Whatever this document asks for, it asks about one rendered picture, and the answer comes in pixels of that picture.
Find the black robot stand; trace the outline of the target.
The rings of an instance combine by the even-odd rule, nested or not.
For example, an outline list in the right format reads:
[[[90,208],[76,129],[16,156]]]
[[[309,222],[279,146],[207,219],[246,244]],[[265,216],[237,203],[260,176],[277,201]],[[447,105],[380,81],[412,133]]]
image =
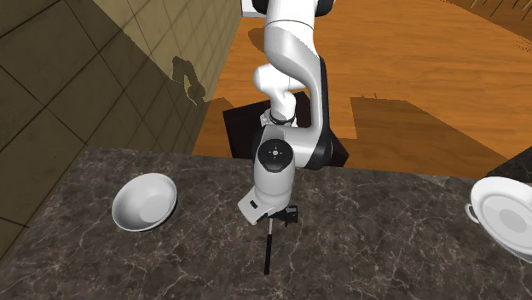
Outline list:
[[[309,97],[301,91],[295,94],[295,98],[297,101],[295,110],[296,124],[298,127],[309,127]],[[268,108],[270,108],[270,100],[223,111],[223,119],[233,158],[252,159],[254,137],[262,128],[260,116]]]

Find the white bowl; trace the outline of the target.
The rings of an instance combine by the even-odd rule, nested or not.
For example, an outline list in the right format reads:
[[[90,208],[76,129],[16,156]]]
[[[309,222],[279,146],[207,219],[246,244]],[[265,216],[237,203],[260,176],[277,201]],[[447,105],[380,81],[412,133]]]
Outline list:
[[[176,203],[176,184],[168,176],[143,174],[128,181],[116,194],[113,221],[125,231],[148,231],[162,224]]]

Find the black-handled silver utensil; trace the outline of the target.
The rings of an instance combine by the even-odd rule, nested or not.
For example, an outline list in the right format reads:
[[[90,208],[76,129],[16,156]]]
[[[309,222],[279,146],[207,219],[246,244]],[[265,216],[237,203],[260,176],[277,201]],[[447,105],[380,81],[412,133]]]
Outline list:
[[[272,241],[273,241],[273,219],[269,218],[269,230],[267,235],[266,243],[266,252],[265,252],[265,262],[264,262],[264,275],[269,275],[270,264],[271,264],[271,252],[272,252]]]

